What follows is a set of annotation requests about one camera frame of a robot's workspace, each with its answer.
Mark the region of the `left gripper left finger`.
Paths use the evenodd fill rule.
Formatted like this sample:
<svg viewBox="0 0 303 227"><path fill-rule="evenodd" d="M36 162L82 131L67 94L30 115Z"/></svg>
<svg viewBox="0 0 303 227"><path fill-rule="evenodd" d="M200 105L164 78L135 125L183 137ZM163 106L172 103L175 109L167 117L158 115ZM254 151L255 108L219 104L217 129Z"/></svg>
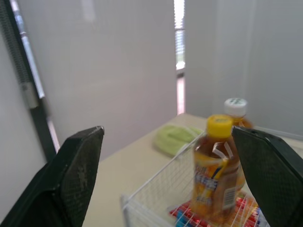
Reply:
<svg viewBox="0 0 303 227"><path fill-rule="evenodd" d="M94 190L104 128L68 137L32 178L2 227L81 227Z"/></svg>

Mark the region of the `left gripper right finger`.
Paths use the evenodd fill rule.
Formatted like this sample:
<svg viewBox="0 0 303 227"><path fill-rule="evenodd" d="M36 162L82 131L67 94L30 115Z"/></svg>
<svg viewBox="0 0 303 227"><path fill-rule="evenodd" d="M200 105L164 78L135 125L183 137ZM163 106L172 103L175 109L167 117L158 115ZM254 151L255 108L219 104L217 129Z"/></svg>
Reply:
<svg viewBox="0 0 303 227"><path fill-rule="evenodd" d="M248 187L272 227L303 225L303 159L280 137L235 126Z"/></svg>

